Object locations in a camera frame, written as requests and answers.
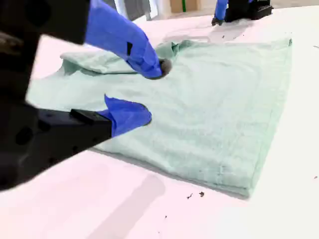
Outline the dark-tipped blue gripper finger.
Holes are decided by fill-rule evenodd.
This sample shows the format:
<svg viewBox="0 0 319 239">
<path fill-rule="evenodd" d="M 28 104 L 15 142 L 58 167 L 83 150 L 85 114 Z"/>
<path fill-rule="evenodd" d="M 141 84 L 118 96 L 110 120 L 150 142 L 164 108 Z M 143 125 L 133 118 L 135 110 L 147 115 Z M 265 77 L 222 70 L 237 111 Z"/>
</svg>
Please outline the dark-tipped blue gripper finger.
<svg viewBox="0 0 319 239">
<path fill-rule="evenodd" d="M 160 59 L 144 31 L 102 0 L 90 1 L 86 43 L 111 51 L 147 79 L 157 80 L 172 69 L 169 59 Z"/>
<path fill-rule="evenodd" d="M 226 9 L 228 5 L 228 0 L 217 0 L 215 6 L 215 13 L 211 21 L 211 25 L 222 25 L 226 15 Z"/>
</svg>

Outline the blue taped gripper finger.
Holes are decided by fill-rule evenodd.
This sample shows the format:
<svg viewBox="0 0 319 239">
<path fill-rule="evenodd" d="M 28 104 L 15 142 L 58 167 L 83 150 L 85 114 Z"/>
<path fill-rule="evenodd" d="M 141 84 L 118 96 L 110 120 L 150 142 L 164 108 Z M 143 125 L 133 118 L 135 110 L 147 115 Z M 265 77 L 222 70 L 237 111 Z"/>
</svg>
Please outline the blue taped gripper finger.
<svg viewBox="0 0 319 239">
<path fill-rule="evenodd" d="M 104 97 L 106 109 L 40 110 L 37 158 L 59 162 L 106 140 L 146 126 L 152 114 L 141 103 Z"/>
</svg>

